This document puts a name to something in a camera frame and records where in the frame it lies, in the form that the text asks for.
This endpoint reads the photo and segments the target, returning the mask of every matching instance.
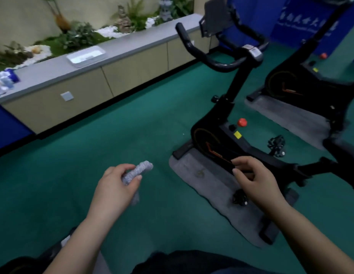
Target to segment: rolled gray cloth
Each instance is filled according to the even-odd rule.
[[[149,172],[152,169],[153,169],[153,164],[152,163],[150,163],[147,160],[143,161],[143,162],[139,163],[139,165],[137,165],[134,170],[131,170],[130,172],[128,172],[125,175],[123,175],[121,177],[121,180],[124,183],[124,185],[129,185],[129,183],[137,175],[141,175],[143,173]],[[135,206],[139,201],[140,201],[140,197],[139,197],[139,192],[137,191],[135,193],[135,195],[133,196],[132,200],[131,200],[131,205]]]

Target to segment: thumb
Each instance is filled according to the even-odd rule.
[[[242,189],[244,189],[248,185],[248,183],[251,183],[251,181],[248,180],[248,178],[239,169],[233,168],[233,174]]]
[[[142,175],[137,175],[135,178],[131,180],[129,185],[127,186],[127,189],[129,190],[130,193],[134,194],[137,189],[140,186]]]

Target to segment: person's left arm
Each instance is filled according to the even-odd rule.
[[[128,186],[121,181],[132,164],[108,168],[98,182],[87,217],[74,231],[44,274],[92,273],[102,242],[131,202],[141,181],[135,177]]]

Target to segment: yellow sticker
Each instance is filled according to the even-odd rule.
[[[238,131],[236,131],[236,132],[234,133],[234,135],[235,135],[235,137],[238,138],[238,139],[242,137],[241,133],[238,132]]]

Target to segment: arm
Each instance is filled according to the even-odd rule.
[[[121,164],[106,170],[98,182],[88,215],[78,226],[66,245],[44,272],[45,274],[92,273],[101,244],[109,230],[128,207],[140,185],[141,175],[128,186],[121,181],[132,164]]]
[[[286,202],[275,177],[260,161],[243,156],[232,162],[244,192],[279,227],[307,273],[354,273],[354,261]]]

